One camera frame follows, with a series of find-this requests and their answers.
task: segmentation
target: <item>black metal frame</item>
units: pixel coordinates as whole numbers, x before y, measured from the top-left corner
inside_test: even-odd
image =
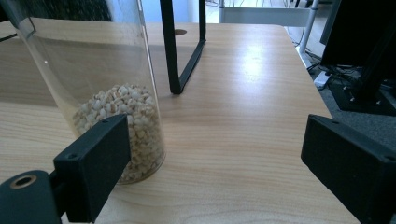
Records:
[[[181,76],[178,76],[177,50],[175,39],[175,22],[172,0],[160,0],[163,18],[163,38],[165,42],[166,64],[168,67],[169,86],[173,94],[181,94],[189,80],[195,65],[201,58],[201,53],[206,42],[206,12],[205,0],[199,0],[199,42],[191,55]]]

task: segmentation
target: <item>power strip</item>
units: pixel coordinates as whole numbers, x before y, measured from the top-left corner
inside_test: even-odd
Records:
[[[315,86],[317,86],[318,89],[323,89],[326,86],[326,83],[331,75],[332,74],[330,74],[329,72],[321,72],[314,80]]]

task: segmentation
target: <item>table surface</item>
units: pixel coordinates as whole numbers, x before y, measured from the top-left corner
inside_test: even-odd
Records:
[[[176,28],[187,31],[177,36],[181,69],[198,27]],[[162,27],[148,25],[165,162],[117,185],[96,223],[357,223],[301,161],[308,114],[330,113],[285,29],[208,24],[206,38],[186,89],[172,95]],[[74,140],[22,41],[0,42],[0,182],[52,171]]]

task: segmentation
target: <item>computer monitor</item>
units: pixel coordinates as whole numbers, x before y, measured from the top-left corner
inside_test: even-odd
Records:
[[[361,76],[349,88],[329,85],[340,109],[396,116],[381,94],[381,82],[396,69],[396,1],[347,0],[332,10],[329,38],[321,65],[361,66]]]

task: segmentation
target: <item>transparent cylinder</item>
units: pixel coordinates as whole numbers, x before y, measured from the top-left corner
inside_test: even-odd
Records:
[[[132,160],[119,183],[152,175],[165,151],[140,0],[0,2],[75,136],[127,114]]]

